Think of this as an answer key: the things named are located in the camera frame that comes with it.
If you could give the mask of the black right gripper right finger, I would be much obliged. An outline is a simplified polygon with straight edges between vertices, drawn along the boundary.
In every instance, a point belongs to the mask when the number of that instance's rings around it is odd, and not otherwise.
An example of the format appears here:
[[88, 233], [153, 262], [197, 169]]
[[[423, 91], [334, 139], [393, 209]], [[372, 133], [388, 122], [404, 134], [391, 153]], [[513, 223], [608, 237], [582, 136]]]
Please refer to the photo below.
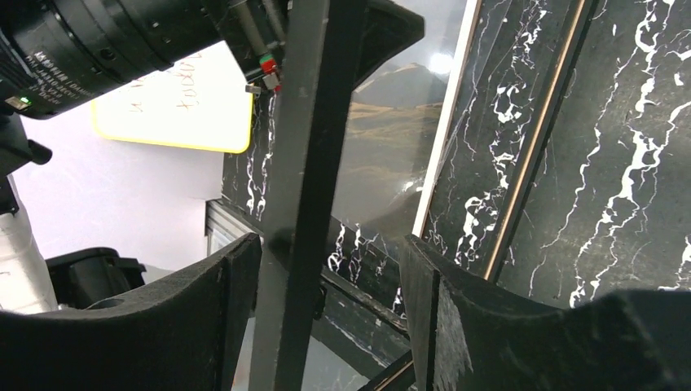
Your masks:
[[688, 292], [623, 290], [574, 309], [513, 294], [408, 235], [399, 271], [421, 390], [687, 390]]

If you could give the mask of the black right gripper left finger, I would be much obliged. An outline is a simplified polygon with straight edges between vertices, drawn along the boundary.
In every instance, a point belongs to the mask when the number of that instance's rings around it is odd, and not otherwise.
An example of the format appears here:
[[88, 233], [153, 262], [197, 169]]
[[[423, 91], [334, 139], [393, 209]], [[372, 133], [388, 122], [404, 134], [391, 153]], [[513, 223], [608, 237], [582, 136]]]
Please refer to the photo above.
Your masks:
[[85, 310], [2, 312], [2, 389], [230, 389], [261, 258], [250, 233]]

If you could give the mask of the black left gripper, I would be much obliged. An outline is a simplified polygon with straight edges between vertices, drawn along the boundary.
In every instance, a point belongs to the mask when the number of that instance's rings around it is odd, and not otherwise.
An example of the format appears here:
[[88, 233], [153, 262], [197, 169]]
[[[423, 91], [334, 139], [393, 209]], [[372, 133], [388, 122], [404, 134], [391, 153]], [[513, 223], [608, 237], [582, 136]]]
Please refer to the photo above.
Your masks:
[[1, 113], [48, 119], [218, 42], [255, 94], [283, 84], [289, 1], [1, 4]]

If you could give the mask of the mountain landscape photo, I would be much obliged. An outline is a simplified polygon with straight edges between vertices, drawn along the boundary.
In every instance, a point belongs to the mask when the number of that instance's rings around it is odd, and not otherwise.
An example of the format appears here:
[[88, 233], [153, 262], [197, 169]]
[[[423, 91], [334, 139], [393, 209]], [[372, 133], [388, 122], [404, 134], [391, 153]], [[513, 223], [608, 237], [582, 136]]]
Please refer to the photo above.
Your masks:
[[465, 13], [464, 1], [402, 1], [425, 35], [353, 93], [333, 216], [375, 239], [412, 231]]

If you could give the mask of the wooden picture frame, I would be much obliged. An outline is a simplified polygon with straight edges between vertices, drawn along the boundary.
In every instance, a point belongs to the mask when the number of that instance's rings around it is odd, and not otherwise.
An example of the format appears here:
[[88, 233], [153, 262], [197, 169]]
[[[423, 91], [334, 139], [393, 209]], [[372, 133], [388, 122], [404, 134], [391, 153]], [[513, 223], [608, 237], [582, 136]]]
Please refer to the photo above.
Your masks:
[[[494, 285], [598, 2], [558, 1], [555, 6], [561, 30], [553, 43], [550, 64], [539, 75], [539, 93], [528, 103], [530, 116], [522, 128], [517, 160], [482, 266], [471, 273]], [[305, 96], [304, 92], [283, 96], [282, 108], [294, 109], [297, 100]], [[304, 155], [296, 152], [295, 127], [277, 127], [275, 183], [266, 212], [251, 390], [299, 390], [303, 383], [346, 117], [343, 130], [335, 130], [336, 122], [332, 114], [321, 121]]]

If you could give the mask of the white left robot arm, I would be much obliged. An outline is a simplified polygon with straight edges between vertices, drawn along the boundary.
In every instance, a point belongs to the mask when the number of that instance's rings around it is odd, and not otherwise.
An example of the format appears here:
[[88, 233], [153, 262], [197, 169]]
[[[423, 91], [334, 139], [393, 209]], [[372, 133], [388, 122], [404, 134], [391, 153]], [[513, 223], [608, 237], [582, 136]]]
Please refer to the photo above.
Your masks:
[[278, 128], [299, 155], [327, 115], [343, 130], [352, 90], [423, 38], [424, 18], [392, 1], [4, 1], [1, 4], [1, 307], [58, 306], [12, 174], [51, 150], [22, 117], [49, 119], [224, 42], [245, 80], [283, 96]]

